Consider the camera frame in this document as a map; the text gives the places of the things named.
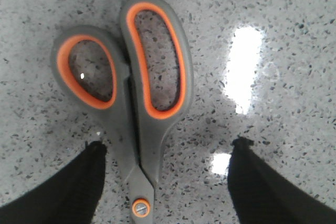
scissor pivot screw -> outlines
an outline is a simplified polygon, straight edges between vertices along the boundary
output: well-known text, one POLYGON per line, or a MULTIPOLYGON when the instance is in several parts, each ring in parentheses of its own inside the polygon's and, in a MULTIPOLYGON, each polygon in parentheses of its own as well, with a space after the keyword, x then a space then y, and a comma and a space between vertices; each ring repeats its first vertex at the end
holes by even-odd
POLYGON ((149 212, 151 210, 151 207, 150 207, 147 200, 137 199, 133 203, 132 210, 133 210, 133 213, 134 213, 135 216, 140 217, 140 218, 144 218, 149 214, 149 212))

speckled floor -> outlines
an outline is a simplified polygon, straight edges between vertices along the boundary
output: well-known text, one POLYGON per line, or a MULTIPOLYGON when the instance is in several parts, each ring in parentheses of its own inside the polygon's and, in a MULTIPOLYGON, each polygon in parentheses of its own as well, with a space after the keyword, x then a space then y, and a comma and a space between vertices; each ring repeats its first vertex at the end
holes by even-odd
MULTIPOLYGON (((190 43, 195 97, 166 141, 156 223, 238 223, 225 169, 218 169, 238 135, 336 209, 336 0, 165 1, 190 43)), ((104 129, 62 94, 49 55, 53 40, 74 25, 120 38, 124 2, 0 0, 1 205, 61 169, 85 141, 108 145, 104 129)), ((110 146, 107 159, 93 221, 125 223, 127 189, 110 146)))

scissors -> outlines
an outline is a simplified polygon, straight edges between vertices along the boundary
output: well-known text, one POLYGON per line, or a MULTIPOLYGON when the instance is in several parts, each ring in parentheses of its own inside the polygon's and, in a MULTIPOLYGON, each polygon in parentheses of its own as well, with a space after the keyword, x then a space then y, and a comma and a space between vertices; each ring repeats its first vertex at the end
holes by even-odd
POLYGON ((163 142, 170 128, 188 111, 193 96, 191 54, 177 15, 163 0, 128 0, 120 13, 120 26, 130 66, 108 32, 93 26, 77 26, 55 40, 51 68, 66 94, 106 129, 123 183, 129 185, 132 223, 151 224, 154 192, 163 158, 163 142), (180 83, 178 95, 174 105, 164 111, 156 109, 152 104, 145 53, 135 25, 136 15, 143 10, 155 12, 163 19, 177 55, 180 83), (70 52, 83 40, 96 42, 107 56, 112 72, 112 95, 108 101, 89 94, 70 70, 70 52), (129 85, 130 78, 134 85, 132 88, 129 85))

scissor handle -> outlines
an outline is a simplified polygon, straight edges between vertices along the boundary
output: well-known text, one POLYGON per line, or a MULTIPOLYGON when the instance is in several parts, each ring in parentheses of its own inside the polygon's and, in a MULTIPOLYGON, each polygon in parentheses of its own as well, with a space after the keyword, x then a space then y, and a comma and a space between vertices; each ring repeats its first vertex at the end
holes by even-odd
POLYGON ((93 26, 77 26, 65 31, 54 42, 51 68, 63 91, 72 97, 91 116, 101 122, 113 141, 123 180, 138 165, 138 153, 133 126, 133 112, 128 90, 129 66, 117 43, 106 31, 93 26), (107 102, 89 94, 75 79, 69 57, 80 41, 91 40, 99 44, 106 54, 112 71, 112 96, 107 102))
POLYGON ((193 70, 190 48, 177 15, 163 0, 128 0, 121 11, 120 24, 135 83, 141 166, 155 187, 160 176, 163 140, 169 129, 188 111, 192 101, 193 70), (135 25, 136 15, 143 10, 153 11, 161 16, 177 54, 180 69, 179 95, 177 102, 165 111, 157 110, 152 104, 145 52, 135 25))

